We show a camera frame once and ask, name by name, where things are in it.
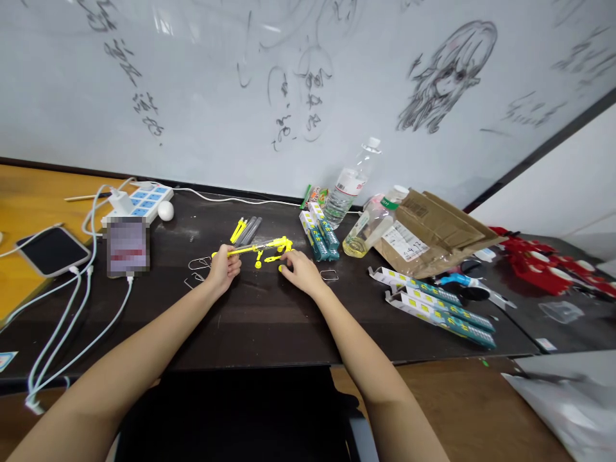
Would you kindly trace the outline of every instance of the smartphone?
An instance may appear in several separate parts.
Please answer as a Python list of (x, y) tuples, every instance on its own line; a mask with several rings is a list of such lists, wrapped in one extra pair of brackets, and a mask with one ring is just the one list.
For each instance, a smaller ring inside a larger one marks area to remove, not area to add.
[[(25, 243), (29, 237), (16, 242)], [(29, 244), (18, 250), (43, 277), (56, 277), (69, 271), (71, 266), (87, 262), (91, 252), (75, 236), (62, 227), (44, 232)]]
[(109, 277), (138, 276), (150, 270), (150, 226), (144, 218), (109, 218), (105, 238)]

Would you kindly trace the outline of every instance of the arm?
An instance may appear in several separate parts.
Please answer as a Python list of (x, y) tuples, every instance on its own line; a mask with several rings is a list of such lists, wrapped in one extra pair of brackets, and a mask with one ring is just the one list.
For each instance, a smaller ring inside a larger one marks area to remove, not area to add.
[(103, 461), (124, 415), (160, 377), (188, 335), (239, 274), (222, 246), (198, 287), (115, 347), (68, 389), (8, 462)]
[(381, 462), (449, 459), (411, 390), (302, 252), (287, 252), (282, 274), (316, 302), (346, 370), (366, 402)]

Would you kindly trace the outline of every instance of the dark desk surface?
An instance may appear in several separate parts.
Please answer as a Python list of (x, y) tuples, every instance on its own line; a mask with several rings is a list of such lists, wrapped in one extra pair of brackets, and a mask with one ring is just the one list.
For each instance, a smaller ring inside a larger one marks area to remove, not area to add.
[[(312, 255), (300, 225), (299, 210), (279, 204), (248, 205), (207, 202), (189, 193), (173, 198), (175, 218), (157, 219), (151, 229), (151, 271), (136, 278), (126, 310), (110, 332), (84, 355), (69, 373), (79, 375), (111, 348), (156, 318), (189, 288), (190, 260), (210, 255), (228, 242), (240, 217), (263, 217), (254, 242), (286, 235), (294, 248)], [(336, 232), (342, 239), (357, 219), (348, 216)], [(88, 345), (115, 316), (126, 294), (126, 280), (106, 276), (105, 242), (100, 241), (92, 277), (92, 293), (74, 332), (56, 358), (57, 370)], [(387, 287), (368, 276), (368, 266), (387, 266), (371, 250), (363, 259), (342, 255), (337, 262), (318, 263), (335, 269), (339, 280), (328, 284), (355, 319), (385, 354), (397, 363), (453, 357), (513, 356), (539, 353), (532, 341), (490, 302), (469, 308), (482, 316), (494, 315), (498, 348), (481, 346), (429, 325), (384, 301)], [(254, 268), (256, 255), (242, 257), (242, 272), (216, 303), (170, 365), (172, 370), (208, 370), (297, 364), (339, 364), (338, 351), (318, 308), (278, 272), (278, 262)], [(198, 273), (207, 276), (207, 269)], [(65, 281), (64, 276), (58, 282)], [(49, 339), (71, 295), (67, 287), (27, 308), (2, 334), (0, 352), (19, 354), (0, 375), (2, 379), (27, 376)]]
[[(568, 255), (575, 260), (586, 260), (597, 264), (600, 260), (590, 257), (579, 248), (567, 244), (561, 239), (535, 235), (521, 237), (536, 239), (557, 249), (561, 255)], [(511, 265), (504, 257), (488, 266), (485, 284), (509, 298), (518, 309), (508, 309), (507, 314), (533, 339), (547, 339), (557, 349), (546, 353), (574, 353), (596, 350), (613, 350), (616, 348), (616, 304), (596, 298), (589, 298), (575, 290), (569, 295), (552, 296), (538, 287), (515, 276)], [(540, 303), (566, 300), (584, 312), (584, 316), (569, 324), (561, 324), (546, 315)]]

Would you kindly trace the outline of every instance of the desk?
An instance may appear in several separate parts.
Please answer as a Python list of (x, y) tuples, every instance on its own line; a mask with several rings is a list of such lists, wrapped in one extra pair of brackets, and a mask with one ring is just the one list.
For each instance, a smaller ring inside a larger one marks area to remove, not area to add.
[[(537, 240), (551, 245), (561, 255), (568, 255), (575, 260), (586, 260), (596, 265), (600, 260), (587, 255), (579, 248), (567, 244), (555, 237), (521, 235), (527, 240)], [(616, 304), (591, 299), (570, 290), (568, 296), (552, 296), (538, 287), (516, 277), (513, 268), (506, 258), (500, 256), (488, 265), (485, 284), (509, 298), (518, 309), (508, 309), (508, 316), (533, 339), (545, 338), (557, 349), (545, 353), (574, 353), (597, 350), (616, 349)], [(613, 280), (608, 275), (602, 275), (607, 280)], [(540, 303), (566, 300), (584, 312), (584, 316), (569, 324), (561, 324), (546, 315)]]
[[(91, 353), (71, 367), (70, 373), (83, 373), (103, 354), (186, 294), (189, 288), (184, 279), (192, 273), (187, 267), (189, 261), (210, 255), (221, 243), (227, 243), (240, 217), (263, 218), (255, 242), (286, 235), (294, 242), (295, 249), (312, 255), (296, 207), (207, 202), (189, 192), (179, 192), (172, 202), (174, 219), (170, 222), (157, 219), (152, 223), (151, 271), (135, 279), (118, 324)], [(357, 215), (345, 218), (337, 236), (346, 236), (356, 219)], [(67, 346), (58, 354), (53, 370), (72, 359), (105, 328), (124, 298), (126, 280), (107, 278), (105, 260), (105, 245), (101, 241), (85, 314)], [(255, 254), (246, 254), (242, 260), (240, 276), (197, 326), (169, 365), (170, 369), (339, 364), (341, 359), (318, 308), (278, 272), (278, 262), (263, 263), (257, 271)], [(337, 262), (318, 264), (320, 270), (336, 269), (339, 280), (328, 284), (392, 361), (408, 363), (538, 353), (526, 335), (490, 302), (475, 303), (471, 310), (499, 318), (493, 322), (498, 348), (491, 352), (393, 308), (384, 301), (387, 287), (368, 276), (368, 266), (386, 266), (386, 262), (372, 250), (363, 259), (343, 253)], [(207, 270), (199, 273), (207, 276)], [(65, 281), (63, 277), (55, 284), (62, 281)], [(33, 305), (0, 335), (0, 351), (19, 351), (2, 378), (27, 375), (70, 294), (67, 287)]]
[[(100, 176), (0, 165), (0, 231), (4, 234), (0, 253), (10, 251), (16, 241), (54, 223), (64, 223), (77, 239), (88, 242), (91, 236), (81, 231), (81, 224), (92, 209), (92, 201), (66, 202), (64, 198), (96, 194), (103, 184), (118, 187), (122, 182)], [(129, 193), (134, 189), (130, 185), (126, 187)], [(97, 210), (96, 216), (100, 218), (110, 211), (111, 205), (106, 204)], [(17, 252), (0, 259), (0, 326), (17, 305), (34, 298), (48, 282)]]

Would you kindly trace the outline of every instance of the plastic water bottle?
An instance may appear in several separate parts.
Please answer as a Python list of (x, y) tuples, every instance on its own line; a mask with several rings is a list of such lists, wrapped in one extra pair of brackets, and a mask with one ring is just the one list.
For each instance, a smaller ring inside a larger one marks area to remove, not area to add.
[(408, 189), (396, 185), (385, 194), (381, 202), (369, 203), (342, 242), (345, 254), (356, 258), (364, 257), (391, 228), (396, 217), (396, 209), (408, 194)]
[(323, 214), (333, 229), (336, 229), (345, 217), (381, 158), (380, 144), (381, 140), (372, 137), (368, 139), (368, 144), (362, 144), (355, 163), (342, 169), (336, 186), (327, 195)]

